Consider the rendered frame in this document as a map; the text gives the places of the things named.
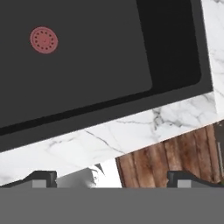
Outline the brown wooden cupboard door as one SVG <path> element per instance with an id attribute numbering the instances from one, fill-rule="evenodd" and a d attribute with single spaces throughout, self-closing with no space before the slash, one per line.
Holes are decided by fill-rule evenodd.
<path id="1" fill-rule="evenodd" d="M 212 183 L 224 182 L 218 142 L 224 162 L 224 121 L 121 156 L 116 164 L 122 186 L 165 187 L 168 171 L 189 171 Z"/>

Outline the black kitchen sink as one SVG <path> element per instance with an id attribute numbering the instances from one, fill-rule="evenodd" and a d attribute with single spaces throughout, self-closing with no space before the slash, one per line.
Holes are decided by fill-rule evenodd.
<path id="1" fill-rule="evenodd" d="M 201 0 L 0 0 L 0 152 L 211 90 Z"/>

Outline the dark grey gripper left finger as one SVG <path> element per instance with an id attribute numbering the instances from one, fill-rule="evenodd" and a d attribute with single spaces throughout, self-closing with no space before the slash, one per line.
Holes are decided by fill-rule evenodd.
<path id="1" fill-rule="evenodd" d="M 23 179 L 11 182 L 6 185 L 1 185 L 1 188 L 11 188 L 18 186 L 28 186 L 31 188 L 56 188 L 56 179 L 56 171 L 33 171 Z"/>

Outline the red sink drain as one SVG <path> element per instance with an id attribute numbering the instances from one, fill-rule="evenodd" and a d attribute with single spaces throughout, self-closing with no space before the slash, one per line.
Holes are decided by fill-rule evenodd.
<path id="1" fill-rule="evenodd" d="M 53 53 L 58 47 L 58 37 L 50 28 L 39 26 L 31 31 L 31 46 L 38 53 Z"/>

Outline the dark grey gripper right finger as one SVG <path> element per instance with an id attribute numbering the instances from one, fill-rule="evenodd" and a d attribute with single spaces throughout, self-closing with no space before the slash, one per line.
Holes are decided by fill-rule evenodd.
<path id="1" fill-rule="evenodd" d="M 218 187 L 224 188 L 224 184 L 218 184 L 203 180 L 196 177 L 189 171 L 168 171 L 167 186 L 170 188 L 201 188 L 201 187 Z"/>

